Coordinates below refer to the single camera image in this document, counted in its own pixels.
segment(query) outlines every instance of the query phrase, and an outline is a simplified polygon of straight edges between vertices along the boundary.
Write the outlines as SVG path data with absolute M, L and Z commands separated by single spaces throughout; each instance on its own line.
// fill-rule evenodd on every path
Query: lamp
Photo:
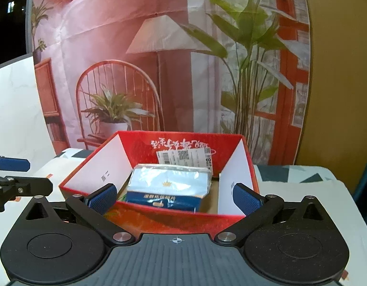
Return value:
M 127 54 L 139 54 L 142 52 L 155 52 L 157 54 L 157 80 L 161 107 L 162 96 L 159 52 L 175 49 L 208 50 L 202 43 L 191 38 L 168 15 L 162 15 L 145 19 L 126 52 Z

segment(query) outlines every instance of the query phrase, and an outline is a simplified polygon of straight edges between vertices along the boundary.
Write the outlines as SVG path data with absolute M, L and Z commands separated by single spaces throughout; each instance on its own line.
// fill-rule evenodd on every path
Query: silver bolt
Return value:
M 232 232 L 222 232 L 218 234 L 218 239 L 222 242 L 232 242 L 236 239 L 236 235 Z
M 113 235 L 113 239 L 117 242 L 126 242 L 132 238 L 132 235 L 127 232 L 117 232 Z

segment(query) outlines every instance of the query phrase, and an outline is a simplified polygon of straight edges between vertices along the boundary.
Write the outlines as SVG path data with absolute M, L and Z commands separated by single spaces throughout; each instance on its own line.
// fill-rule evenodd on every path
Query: plastic-wrapped package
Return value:
M 210 185 L 211 172 L 207 168 L 138 164 L 130 177 L 126 201 L 197 212 Z

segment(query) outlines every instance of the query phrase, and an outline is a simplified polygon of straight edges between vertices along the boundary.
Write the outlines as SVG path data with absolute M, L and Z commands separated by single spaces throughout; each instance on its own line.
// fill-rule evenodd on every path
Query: dark window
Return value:
M 26 0 L 0 0 L 0 64 L 26 54 Z

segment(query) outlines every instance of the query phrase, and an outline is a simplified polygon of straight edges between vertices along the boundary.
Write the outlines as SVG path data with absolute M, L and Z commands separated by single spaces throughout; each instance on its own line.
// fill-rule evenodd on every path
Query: wooden chair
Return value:
M 154 114 L 154 117 L 139 117 L 140 122 L 132 122 L 133 130 L 161 131 L 164 126 L 161 102 L 157 89 L 150 77 L 140 68 L 129 62 L 105 60 L 90 66 L 80 76 L 76 85 L 77 112 L 82 131 L 78 142 L 98 147 L 106 138 L 100 134 L 98 120 L 92 123 L 93 116 L 82 113 L 94 106 L 89 94 L 102 94 L 101 86 L 114 93 L 126 94 L 132 101 L 142 104 L 142 109 Z

